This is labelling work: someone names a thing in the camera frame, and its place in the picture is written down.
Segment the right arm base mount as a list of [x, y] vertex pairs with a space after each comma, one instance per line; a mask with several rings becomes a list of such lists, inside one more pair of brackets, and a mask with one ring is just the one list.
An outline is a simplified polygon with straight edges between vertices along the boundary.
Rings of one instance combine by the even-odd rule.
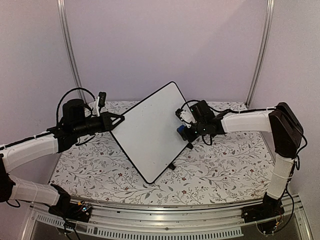
[[281, 199], [274, 199], [265, 194], [262, 203], [243, 207], [241, 218], [245, 223], [262, 221], [257, 224], [257, 229], [262, 234], [270, 235], [275, 233], [284, 213]]

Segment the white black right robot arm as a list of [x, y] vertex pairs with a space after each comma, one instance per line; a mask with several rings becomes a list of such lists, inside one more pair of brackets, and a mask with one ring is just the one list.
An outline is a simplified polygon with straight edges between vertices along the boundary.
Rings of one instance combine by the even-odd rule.
[[278, 203], [285, 193], [294, 171], [301, 167], [299, 153], [307, 146], [307, 139], [299, 120], [285, 102], [275, 107], [235, 111], [215, 110], [205, 100], [194, 100], [188, 110], [181, 106], [175, 111], [184, 124], [177, 128], [184, 141], [191, 146], [197, 138], [213, 137], [235, 132], [270, 133], [275, 151], [275, 166], [264, 198], [259, 206], [262, 218], [269, 218], [278, 210]]

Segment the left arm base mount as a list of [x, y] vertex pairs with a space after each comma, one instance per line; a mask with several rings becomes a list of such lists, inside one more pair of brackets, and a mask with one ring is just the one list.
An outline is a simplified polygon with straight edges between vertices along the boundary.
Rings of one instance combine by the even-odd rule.
[[88, 223], [92, 214], [92, 204], [81, 200], [77, 203], [71, 202], [71, 196], [60, 186], [51, 184], [58, 194], [59, 199], [55, 205], [49, 207], [48, 212], [63, 219], [70, 219]]

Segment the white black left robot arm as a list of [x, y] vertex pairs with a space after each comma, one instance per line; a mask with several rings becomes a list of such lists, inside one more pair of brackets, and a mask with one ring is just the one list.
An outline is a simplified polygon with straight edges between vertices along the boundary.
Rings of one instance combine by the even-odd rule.
[[97, 98], [90, 107], [82, 99], [71, 99], [62, 106], [56, 126], [41, 134], [0, 147], [0, 201], [9, 200], [54, 206], [63, 216], [74, 213], [71, 196], [55, 184], [40, 184], [10, 176], [17, 167], [44, 156], [65, 152], [78, 146], [84, 136], [110, 132], [125, 120], [123, 115], [101, 112], [105, 102]]

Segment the blue whiteboard eraser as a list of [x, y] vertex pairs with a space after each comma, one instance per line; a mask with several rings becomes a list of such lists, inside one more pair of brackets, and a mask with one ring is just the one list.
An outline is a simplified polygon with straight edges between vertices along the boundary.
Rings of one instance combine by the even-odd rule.
[[181, 125], [181, 126], [179, 126], [178, 128], [177, 128], [177, 132], [181, 135], [181, 136], [183, 136], [183, 134], [184, 134], [184, 129], [185, 129], [185, 125]]

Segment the white whiteboard black frame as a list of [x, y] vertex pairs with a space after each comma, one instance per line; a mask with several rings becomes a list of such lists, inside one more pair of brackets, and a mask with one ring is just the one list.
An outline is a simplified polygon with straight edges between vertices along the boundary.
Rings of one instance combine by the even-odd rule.
[[183, 123], [176, 110], [185, 102], [178, 85], [169, 82], [124, 112], [124, 121], [111, 131], [148, 184], [153, 184], [188, 145], [177, 131]]

